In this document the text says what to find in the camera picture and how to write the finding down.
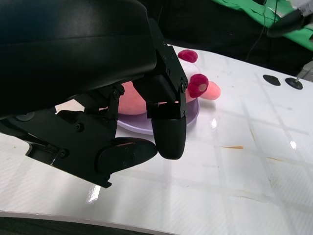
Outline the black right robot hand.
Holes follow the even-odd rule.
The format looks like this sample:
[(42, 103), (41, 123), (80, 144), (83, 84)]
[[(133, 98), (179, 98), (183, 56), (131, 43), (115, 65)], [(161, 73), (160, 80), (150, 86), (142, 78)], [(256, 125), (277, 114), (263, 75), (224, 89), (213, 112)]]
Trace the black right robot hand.
[(313, 13), (304, 13), (299, 9), (288, 13), (286, 16), (273, 23), (267, 31), (267, 36), (270, 38), (281, 37), (284, 34), (300, 30), (313, 20)]

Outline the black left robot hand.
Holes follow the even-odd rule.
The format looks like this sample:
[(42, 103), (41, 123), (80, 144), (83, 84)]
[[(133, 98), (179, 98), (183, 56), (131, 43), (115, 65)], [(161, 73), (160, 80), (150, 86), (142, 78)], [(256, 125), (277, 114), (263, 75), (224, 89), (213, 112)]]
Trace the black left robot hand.
[[(123, 83), (144, 99), (154, 141), (116, 137)], [(187, 78), (155, 20), (136, 0), (3, 0), (0, 131), (27, 156), (88, 182), (186, 142)]]

